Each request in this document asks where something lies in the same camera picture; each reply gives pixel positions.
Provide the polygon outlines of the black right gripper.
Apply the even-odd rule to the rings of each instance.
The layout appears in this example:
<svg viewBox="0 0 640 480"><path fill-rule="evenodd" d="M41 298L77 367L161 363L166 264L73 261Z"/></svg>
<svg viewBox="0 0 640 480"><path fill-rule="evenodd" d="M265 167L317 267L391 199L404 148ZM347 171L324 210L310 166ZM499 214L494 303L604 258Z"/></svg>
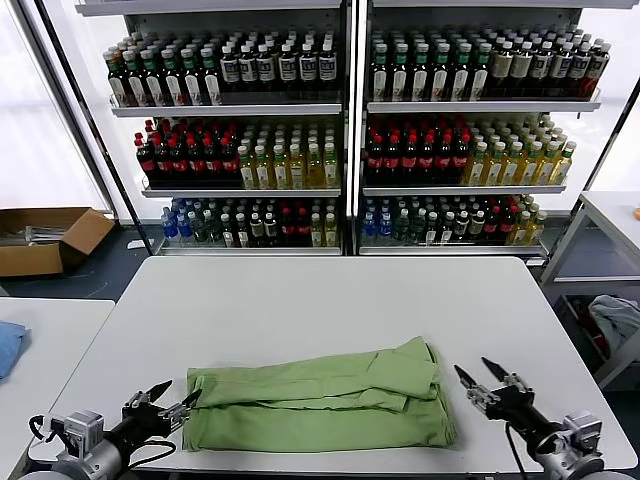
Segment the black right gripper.
<svg viewBox="0 0 640 480"><path fill-rule="evenodd" d="M515 372L509 373L500 364L481 358L491 374L504 386L490 391L477 383L464 369L455 365L460 383L466 389L467 399L476 407L484 408L489 420L509 423L521 436L534 436L546 430L546 418L534 407L535 395L528 384Z"/></svg>

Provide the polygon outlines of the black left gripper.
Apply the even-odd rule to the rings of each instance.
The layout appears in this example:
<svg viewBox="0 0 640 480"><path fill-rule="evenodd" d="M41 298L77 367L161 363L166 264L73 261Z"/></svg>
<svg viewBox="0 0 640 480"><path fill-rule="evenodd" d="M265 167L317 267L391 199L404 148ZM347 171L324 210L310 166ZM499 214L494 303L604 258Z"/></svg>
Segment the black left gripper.
<svg viewBox="0 0 640 480"><path fill-rule="evenodd" d="M152 437L168 438L185 423L202 390L197 389L184 400L165 409L152 403L172 385L171 380L156 384L147 391L135 393L122 408L119 435L126 445L142 445Z"/></svg>

